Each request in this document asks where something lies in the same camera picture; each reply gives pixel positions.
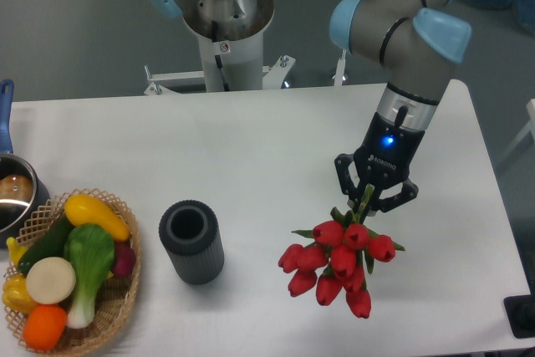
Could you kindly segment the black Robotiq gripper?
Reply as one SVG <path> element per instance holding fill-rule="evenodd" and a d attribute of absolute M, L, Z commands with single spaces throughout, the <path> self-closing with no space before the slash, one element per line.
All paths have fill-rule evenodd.
<path fill-rule="evenodd" d="M 419 187 L 408 178 L 410 163 L 437 106 L 435 100 L 386 85 L 360 148 L 354 155 L 339 154 L 334 160 L 340 190 L 352 210 L 359 208 L 367 185 L 366 216 L 390 212 L 416 199 Z M 353 163 L 359 178 L 357 184 L 349 170 Z M 381 197 L 384 190 L 398 184 L 401 188 L 396 194 Z"/>

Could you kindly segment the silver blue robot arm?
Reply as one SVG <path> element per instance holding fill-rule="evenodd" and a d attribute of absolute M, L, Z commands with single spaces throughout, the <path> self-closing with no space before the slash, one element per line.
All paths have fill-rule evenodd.
<path fill-rule="evenodd" d="M 263 89 L 263 34 L 273 0 L 149 0 L 196 35 L 210 92 Z M 336 158 L 341 191 L 362 217 L 416 198 L 410 163 L 471 37 L 468 23 L 441 12 L 450 0 L 342 0 L 331 41 L 391 72 L 363 143 Z"/>

